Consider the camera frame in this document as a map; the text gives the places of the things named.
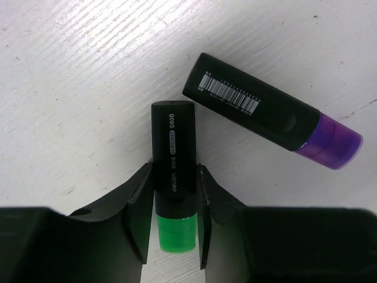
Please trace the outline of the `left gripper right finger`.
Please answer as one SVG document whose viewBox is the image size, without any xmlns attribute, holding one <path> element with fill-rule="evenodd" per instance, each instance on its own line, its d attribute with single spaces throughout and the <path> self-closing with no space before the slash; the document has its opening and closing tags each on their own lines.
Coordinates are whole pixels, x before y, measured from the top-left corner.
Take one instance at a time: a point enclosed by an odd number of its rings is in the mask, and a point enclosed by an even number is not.
<svg viewBox="0 0 377 283">
<path fill-rule="evenodd" d="M 376 215 L 365 209 L 247 206 L 197 166 L 207 282 L 375 282 Z"/>
</svg>

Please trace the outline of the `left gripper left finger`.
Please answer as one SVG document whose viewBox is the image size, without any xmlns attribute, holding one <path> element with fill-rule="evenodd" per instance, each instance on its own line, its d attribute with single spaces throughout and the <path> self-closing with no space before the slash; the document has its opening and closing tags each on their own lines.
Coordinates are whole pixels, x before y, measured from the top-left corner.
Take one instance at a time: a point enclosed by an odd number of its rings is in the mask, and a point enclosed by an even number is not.
<svg viewBox="0 0 377 283">
<path fill-rule="evenodd" d="M 151 163 L 70 215 L 2 208 L 1 281 L 140 282 L 152 208 Z"/>
</svg>

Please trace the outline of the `purple capped black highlighter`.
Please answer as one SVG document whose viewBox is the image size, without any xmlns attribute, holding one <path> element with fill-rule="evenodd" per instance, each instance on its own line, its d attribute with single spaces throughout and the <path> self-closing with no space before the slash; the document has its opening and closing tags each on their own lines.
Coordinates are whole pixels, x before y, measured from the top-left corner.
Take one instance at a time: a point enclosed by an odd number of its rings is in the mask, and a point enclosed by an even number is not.
<svg viewBox="0 0 377 283">
<path fill-rule="evenodd" d="M 332 170 L 346 166 L 362 147 L 361 134 L 206 53 L 198 57 L 183 94 L 284 149 Z"/>
</svg>

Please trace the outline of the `green capped black highlighter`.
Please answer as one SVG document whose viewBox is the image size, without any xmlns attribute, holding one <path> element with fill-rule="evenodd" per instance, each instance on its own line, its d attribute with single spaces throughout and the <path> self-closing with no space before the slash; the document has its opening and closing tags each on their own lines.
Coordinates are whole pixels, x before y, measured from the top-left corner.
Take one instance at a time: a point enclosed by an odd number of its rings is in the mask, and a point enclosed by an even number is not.
<svg viewBox="0 0 377 283">
<path fill-rule="evenodd" d="M 160 248 L 183 254 L 196 245 L 196 117 L 192 102 L 151 105 L 153 188 Z"/>
</svg>

